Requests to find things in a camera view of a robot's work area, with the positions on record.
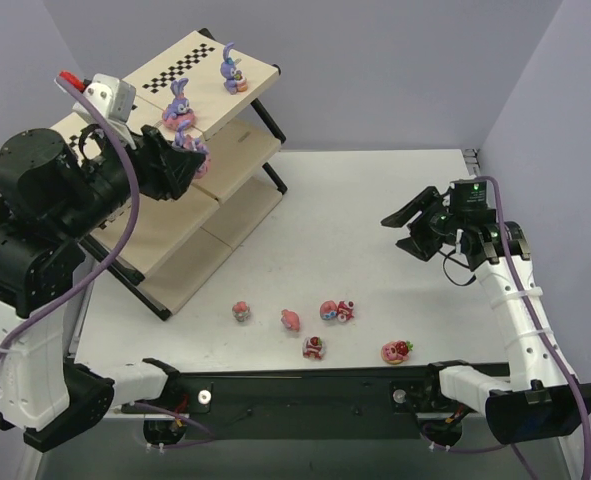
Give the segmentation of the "purple bunny holding cupcake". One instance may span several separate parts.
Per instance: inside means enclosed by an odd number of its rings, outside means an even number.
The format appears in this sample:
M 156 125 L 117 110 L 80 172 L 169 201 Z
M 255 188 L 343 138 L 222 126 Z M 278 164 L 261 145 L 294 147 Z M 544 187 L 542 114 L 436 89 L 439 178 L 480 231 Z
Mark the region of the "purple bunny holding cupcake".
M 224 88 L 231 95 L 245 92 L 248 89 L 246 77 L 237 67 L 236 61 L 230 55 L 234 46 L 234 42 L 229 42 L 224 46 L 222 53 L 223 61 L 220 65 L 220 74 L 224 78 Z

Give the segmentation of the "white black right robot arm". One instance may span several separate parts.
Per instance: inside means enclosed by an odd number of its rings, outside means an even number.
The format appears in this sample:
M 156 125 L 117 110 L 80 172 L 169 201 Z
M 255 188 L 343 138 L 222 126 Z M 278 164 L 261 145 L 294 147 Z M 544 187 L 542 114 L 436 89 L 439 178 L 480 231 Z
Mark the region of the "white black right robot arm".
M 482 414 L 502 445 L 588 432 L 591 383 L 580 382 L 561 353 L 525 235 L 505 220 L 499 199 L 488 199 L 498 193 L 489 177 L 454 181 L 444 193 L 429 186 L 381 222 L 407 228 L 396 245 L 419 260 L 429 261 L 445 245 L 465 257 L 496 316 L 508 360 L 505 380 L 460 360 L 433 363 L 423 400 Z

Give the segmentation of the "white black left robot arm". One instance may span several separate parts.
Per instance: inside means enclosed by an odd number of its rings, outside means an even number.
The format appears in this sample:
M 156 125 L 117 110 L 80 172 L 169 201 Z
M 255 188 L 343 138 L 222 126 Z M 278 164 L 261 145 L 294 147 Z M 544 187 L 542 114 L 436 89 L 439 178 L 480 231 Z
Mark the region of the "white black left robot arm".
M 94 427 L 116 403 L 157 398 L 166 373 L 136 366 L 124 380 L 67 362 L 61 304 L 80 290 L 80 241 L 141 196 L 176 200 L 202 152 L 145 126 L 133 145 L 100 141 L 78 157 L 57 131 L 37 128 L 0 150 L 0 429 L 23 430 L 47 452 Z

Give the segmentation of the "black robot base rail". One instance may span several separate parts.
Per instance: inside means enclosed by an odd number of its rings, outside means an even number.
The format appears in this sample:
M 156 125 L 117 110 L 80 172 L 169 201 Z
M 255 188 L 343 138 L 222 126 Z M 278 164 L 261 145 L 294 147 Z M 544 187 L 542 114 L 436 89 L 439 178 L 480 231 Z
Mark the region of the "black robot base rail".
M 426 366 L 179 373 L 155 408 L 186 414 L 218 440 L 416 439 L 458 402 Z

